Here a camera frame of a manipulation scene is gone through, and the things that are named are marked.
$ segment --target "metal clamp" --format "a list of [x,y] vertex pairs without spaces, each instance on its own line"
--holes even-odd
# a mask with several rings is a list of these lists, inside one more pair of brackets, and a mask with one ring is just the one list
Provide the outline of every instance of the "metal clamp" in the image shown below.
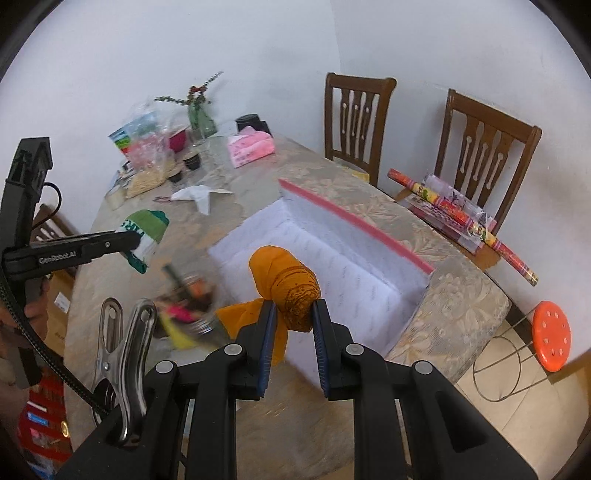
[[[126,443],[139,433],[147,412],[144,397],[144,368],[146,354],[158,316],[151,300],[141,299],[130,315],[123,338],[123,308],[114,298],[106,299],[100,308],[99,346],[96,355],[94,393],[111,410],[121,408],[120,443]],[[95,422],[101,418],[96,412]]]

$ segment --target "orange cloth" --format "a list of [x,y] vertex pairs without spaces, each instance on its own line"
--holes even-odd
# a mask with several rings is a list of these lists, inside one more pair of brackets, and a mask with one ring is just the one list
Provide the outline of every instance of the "orange cloth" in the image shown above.
[[276,365],[285,355],[287,330],[311,330],[310,307],[320,298],[320,287],[314,272],[280,247],[260,247],[248,265],[262,298],[224,307],[216,314],[230,337],[236,338],[240,328],[256,323],[263,300],[275,302],[277,330],[271,363]]

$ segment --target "pink tissue box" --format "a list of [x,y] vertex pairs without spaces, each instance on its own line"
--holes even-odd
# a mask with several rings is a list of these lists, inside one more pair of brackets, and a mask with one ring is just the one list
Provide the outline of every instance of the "pink tissue box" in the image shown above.
[[230,160],[234,168],[275,153],[273,137],[266,132],[258,132],[246,127],[238,135],[228,138]]

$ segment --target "yellow item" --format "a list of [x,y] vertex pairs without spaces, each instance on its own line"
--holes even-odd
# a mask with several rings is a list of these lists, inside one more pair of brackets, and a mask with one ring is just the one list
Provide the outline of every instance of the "yellow item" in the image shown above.
[[348,167],[347,165],[339,165],[339,167],[346,170],[346,172],[352,175],[353,177],[357,177],[359,180],[363,180],[365,183],[369,183],[369,173],[354,170],[351,167]]
[[276,365],[285,355],[287,330],[311,330],[310,307],[320,298],[320,287],[314,272],[280,247],[260,247],[252,254],[248,265],[262,298],[224,307],[216,314],[230,337],[236,338],[240,328],[256,323],[263,300],[274,301],[277,331],[271,363]]
[[170,341],[178,350],[186,350],[188,348],[195,348],[199,344],[193,340],[189,335],[185,335],[180,328],[178,328],[172,319],[165,312],[160,312],[160,323],[168,333]]

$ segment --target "round stool seat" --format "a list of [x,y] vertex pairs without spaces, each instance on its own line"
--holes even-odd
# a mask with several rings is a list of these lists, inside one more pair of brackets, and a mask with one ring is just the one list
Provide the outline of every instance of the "round stool seat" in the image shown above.
[[549,372],[557,372],[570,353],[571,333],[569,321],[562,309],[551,301],[541,301],[535,308],[531,334],[534,349]]

